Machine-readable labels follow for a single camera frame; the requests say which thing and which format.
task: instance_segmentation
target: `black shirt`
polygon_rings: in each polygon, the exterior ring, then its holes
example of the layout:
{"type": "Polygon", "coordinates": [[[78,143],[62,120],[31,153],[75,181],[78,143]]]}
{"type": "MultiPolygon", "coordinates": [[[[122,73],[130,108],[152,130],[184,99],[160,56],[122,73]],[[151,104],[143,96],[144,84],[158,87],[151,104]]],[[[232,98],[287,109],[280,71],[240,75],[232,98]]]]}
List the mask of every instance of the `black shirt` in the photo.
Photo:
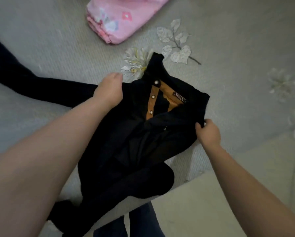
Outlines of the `black shirt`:
{"type": "MultiPolygon", "coordinates": [[[[164,161],[196,140],[209,96],[170,76],[163,55],[154,53],[143,77],[123,83],[123,100],[101,121],[78,163],[83,201],[54,205],[49,219],[79,237],[127,196],[165,194],[174,174],[164,161]]],[[[34,75],[0,43],[0,83],[22,95],[75,107],[97,85],[34,75]]]]}

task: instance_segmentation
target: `pink folded cloth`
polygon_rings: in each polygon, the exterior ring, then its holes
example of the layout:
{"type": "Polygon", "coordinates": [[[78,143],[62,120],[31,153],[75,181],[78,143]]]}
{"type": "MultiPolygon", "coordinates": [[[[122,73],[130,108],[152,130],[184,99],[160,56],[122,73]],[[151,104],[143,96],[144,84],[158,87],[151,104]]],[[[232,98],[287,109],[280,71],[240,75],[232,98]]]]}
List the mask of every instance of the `pink folded cloth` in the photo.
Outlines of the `pink folded cloth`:
{"type": "Polygon", "coordinates": [[[168,0],[91,0],[91,29],[106,43],[119,44],[144,25],[168,0]]]}

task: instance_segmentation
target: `floor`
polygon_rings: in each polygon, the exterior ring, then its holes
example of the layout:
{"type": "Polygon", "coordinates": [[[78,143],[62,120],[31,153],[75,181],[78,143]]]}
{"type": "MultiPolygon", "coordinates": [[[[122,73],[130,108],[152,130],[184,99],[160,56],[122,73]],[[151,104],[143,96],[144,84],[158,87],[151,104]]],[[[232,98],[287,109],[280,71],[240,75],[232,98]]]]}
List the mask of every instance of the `floor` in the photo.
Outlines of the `floor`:
{"type": "MultiPolygon", "coordinates": [[[[295,139],[290,132],[235,159],[295,212],[295,139]]],[[[245,236],[213,171],[203,173],[152,203],[167,237],[245,236]]],[[[129,229],[127,217],[125,224],[129,229]]]]}

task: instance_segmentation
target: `jeans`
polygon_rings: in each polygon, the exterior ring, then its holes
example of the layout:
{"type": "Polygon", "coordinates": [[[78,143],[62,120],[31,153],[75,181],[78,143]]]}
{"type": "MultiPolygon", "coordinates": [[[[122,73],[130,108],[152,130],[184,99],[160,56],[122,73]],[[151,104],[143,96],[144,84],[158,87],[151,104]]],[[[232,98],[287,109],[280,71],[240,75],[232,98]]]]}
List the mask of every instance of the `jeans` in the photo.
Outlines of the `jeans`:
{"type": "MultiPolygon", "coordinates": [[[[130,237],[165,237],[152,203],[146,203],[129,213],[130,237]]],[[[94,231],[94,237],[127,237],[124,216],[94,231]]]]}

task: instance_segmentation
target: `forearm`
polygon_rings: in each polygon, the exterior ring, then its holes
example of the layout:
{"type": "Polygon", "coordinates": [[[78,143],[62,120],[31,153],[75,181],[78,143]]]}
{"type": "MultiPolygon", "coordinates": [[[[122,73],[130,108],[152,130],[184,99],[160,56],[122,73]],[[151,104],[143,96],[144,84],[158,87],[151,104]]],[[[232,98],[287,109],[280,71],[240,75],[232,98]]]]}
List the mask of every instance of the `forearm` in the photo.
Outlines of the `forearm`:
{"type": "Polygon", "coordinates": [[[295,236],[295,215],[224,149],[205,147],[228,203],[248,237],[295,236]]]}
{"type": "Polygon", "coordinates": [[[39,233],[62,186],[109,110],[93,97],[0,156],[0,236],[39,233]]]}

